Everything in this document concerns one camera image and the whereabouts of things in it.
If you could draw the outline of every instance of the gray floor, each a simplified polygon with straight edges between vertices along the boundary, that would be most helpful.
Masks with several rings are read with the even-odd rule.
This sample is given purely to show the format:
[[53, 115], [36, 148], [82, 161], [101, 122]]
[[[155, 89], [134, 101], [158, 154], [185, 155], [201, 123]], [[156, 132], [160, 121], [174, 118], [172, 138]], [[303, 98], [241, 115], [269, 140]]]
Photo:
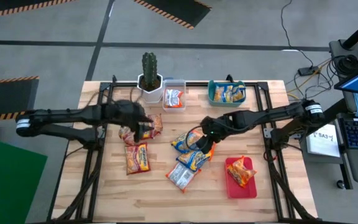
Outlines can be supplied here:
[[[0, 40], [96, 42], [109, 0], [75, 2], [0, 17]], [[128, 0], [116, 0], [105, 42], [282, 45], [280, 9], [287, 0], [203, 0], [213, 10], [194, 30], [187, 30]], [[358, 1], [294, 0], [285, 11], [285, 25], [293, 45], [327, 47], [330, 40], [346, 38], [358, 28]], [[0, 45], [0, 78], [40, 76], [36, 108], [75, 108], [94, 47]], [[102, 48], [93, 80], [134, 80], [141, 73], [141, 55], [153, 51], [158, 72], [187, 80], [235, 79], [290, 81], [297, 68], [309, 63], [299, 52], [268, 50], [196, 50]], [[327, 52], [305, 52], [315, 63]], [[302, 87], [314, 85], [314, 78]], [[328, 108], [342, 98], [331, 90], [315, 98]], [[67, 141], [39, 136], [19, 138], [13, 121], [0, 122], [0, 139], [48, 156], [47, 166], [27, 222], [45, 220]], [[339, 190], [338, 165], [306, 161], [319, 217], [358, 223], [358, 184]]]

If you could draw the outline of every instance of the snack bag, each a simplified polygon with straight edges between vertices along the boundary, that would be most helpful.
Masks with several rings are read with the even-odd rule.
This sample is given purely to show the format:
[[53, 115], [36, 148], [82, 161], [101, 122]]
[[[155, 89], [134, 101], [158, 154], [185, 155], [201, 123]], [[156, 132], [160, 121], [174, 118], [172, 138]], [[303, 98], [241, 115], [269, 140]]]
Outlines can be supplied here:
[[[151, 127], [153, 127], [153, 130], [150, 131], [145, 131], [143, 133], [143, 137], [141, 137], [140, 140], [146, 140], [146, 139], [150, 139], [150, 138], [154, 138], [157, 135], [159, 135], [162, 132], [162, 119], [161, 119], [161, 115], [157, 114], [157, 115], [147, 115], [150, 119], [152, 119], [154, 122], [153, 123], [141, 123], [144, 125], [149, 125]], [[135, 140], [134, 140], [134, 135], [135, 133], [133, 133], [128, 127], [121, 127], [118, 131], [118, 136], [124, 140], [124, 142], [127, 145], [130, 146], [134, 146], [135, 145]]]
[[243, 188], [246, 187], [248, 181], [257, 172], [255, 170], [249, 170], [244, 166], [244, 156], [241, 159], [227, 165], [227, 172], [236, 180], [236, 182]]
[[201, 172], [201, 169], [197, 172], [193, 172], [186, 168], [182, 163], [178, 162], [178, 164], [169, 173], [165, 174], [165, 176], [185, 193], [187, 185], [199, 172]]
[[175, 140], [171, 142], [171, 145], [178, 150], [180, 153], [187, 153], [191, 150], [198, 150], [198, 147], [196, 145], [196, 142], [203, 137], [203, 134], [196, 130], [192, 130], [189, 134], [189, 137], [187, 138], [187, 144], [190, 148], [187, 148], [186, 145], [186, 135], [187, 133], [183, 133], [181, 136], [177, 137]]
[[180, 97], [183, 92], [179, 90], [165, 90], [165, 108], [181, 108], [183, 104], [181, 103]]
[[147, 143], [141, 143], [137, 146], [125, 146], [125, 153], [127, 157], [127, 175], [150, 170], [147, 158]]
[[232, 85], [219, 86], [218, 84], [216, 84], [214, 101], [232, 103], [233, 102], [232, 89], [233, 89]]
[[190, 170], [196, 172], [204, 165], [205, 161], [210, 161], [212, 159], [214, 150], [215, 144], [207, 154], [204, 154], [201, 151], [188, 152], [177, 157], [177, 161], [181, 162], [183, 165], [185, 165], [185, 167], [189, 168]]
[[238, 102], [246, 97], [246, 87], [238, 85], [232, 89], [233, 102]]

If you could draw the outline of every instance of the teal bowl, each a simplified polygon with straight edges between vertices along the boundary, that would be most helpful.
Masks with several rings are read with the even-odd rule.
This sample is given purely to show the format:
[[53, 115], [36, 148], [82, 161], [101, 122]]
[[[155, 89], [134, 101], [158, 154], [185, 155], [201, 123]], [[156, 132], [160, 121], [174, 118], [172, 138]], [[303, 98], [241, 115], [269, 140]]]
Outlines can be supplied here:
[[[242, 81], [238, 81], [236, 83], [230, 83], [230, 82], [217, 82], [217, 83], [220, 85], [234, 85], [234, 86], [244, 85]], [[241, 105], [242, 102], [246, 100], [247, 95], [244, 97], [244, 99], [235, 103], [215, 102], [214, 97], [215, 97], [215, 89], [217, 83], [215, 83], [213, 80], [209, 81], [208, 83], [208, 101], [211, 106], [238, 107]]]

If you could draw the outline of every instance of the green mat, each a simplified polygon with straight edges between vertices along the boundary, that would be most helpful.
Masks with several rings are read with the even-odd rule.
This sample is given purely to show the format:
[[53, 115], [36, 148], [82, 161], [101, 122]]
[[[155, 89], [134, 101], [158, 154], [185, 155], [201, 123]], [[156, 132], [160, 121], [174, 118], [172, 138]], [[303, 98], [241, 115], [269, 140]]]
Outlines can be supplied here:
[[25, 223], [47, 157], [0, 142], [0, 224]]

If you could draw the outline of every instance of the hazard tape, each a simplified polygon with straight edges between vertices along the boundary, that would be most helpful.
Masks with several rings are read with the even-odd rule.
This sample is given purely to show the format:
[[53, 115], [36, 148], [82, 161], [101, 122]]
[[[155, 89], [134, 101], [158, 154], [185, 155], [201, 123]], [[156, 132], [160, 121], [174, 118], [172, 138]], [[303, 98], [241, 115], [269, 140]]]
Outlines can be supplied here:
[[21, 77], [21, 78], [7, 78], [7, 79], [0, 80], [0, 83], [18, 82], [18, 81], [35, 80], [35, 79], [40, 79], [40, 77], [33, 76], [33, 77]]
[[7, 113], [7, 114], [0, 114], [0, 120], [5, 120], [5, 119], [16, 119], [17, 115], [23, 115], [25, 113], [25, 111], [21, 111], [21, 112], [15, 112], [15, 113]]
[[75, 1], [75, 0], [53, 0], [53, 1], [47, 1], [47, 2], [42, 2], [42, 3], [38, 3], [38, 4], [32, 4], [29, 6], [21, 6], [21, 7], [15, 7], [12, 9], [5, 9], [3, 11], [0, 11], [0, 16], [14, 14], [14, 13], [18, 13], [18, 12], [29, 11], [29, 10], [33, 10], [33, 9], [40, 9], [42, 7], [48, 7], [48, 6], [53, 6], [56, 4], [72, 2], [72, 1]]
[[[175, 16], [173, 16], [173, 15], [171, 15], [171, 14], [169, 14], [169, 13], [167, 13], [167, 12], [165, 12], [165, 11], [163, 11], [163, 10], [161, 10], [161, 9], [159, 9], [159, 8], [153, 6], [153, 5], [151, 5], [151, 4], [149, 4], [149, 3], [145, 2], [145, 1], [143, 1], [143, 0], [134, 0], [134, 2], [136, 2], [137, 4], [140, 4], [141, 6], [146, 7], [147, 9], [150, 9], [153, 12], [156, 12], [156, 13], [160, 14], [161, 16], [163, 16], [163, 17], [165, 17], [167, 19], [172, 20], [173, 22], [176, 22], [179, 25], [182, 25], [182, 26], [186, 27], [187, 29], [194, 29], [194, 27], [191, 24], [187, 23], [186, 21], [183, 21], [183, 20], [181, 20], [181, 19], [179, 19], [179, 18], [177, 18], [177, 17], [175, 17]], [[199, 2], [199, 1], [195, 1], [195, 2], [200, 3], [203, 6], [208, 7], [209, 9], [212, 9], [212, 7], [207, 6], [206, 4], [204, 4], [202, 2]]]

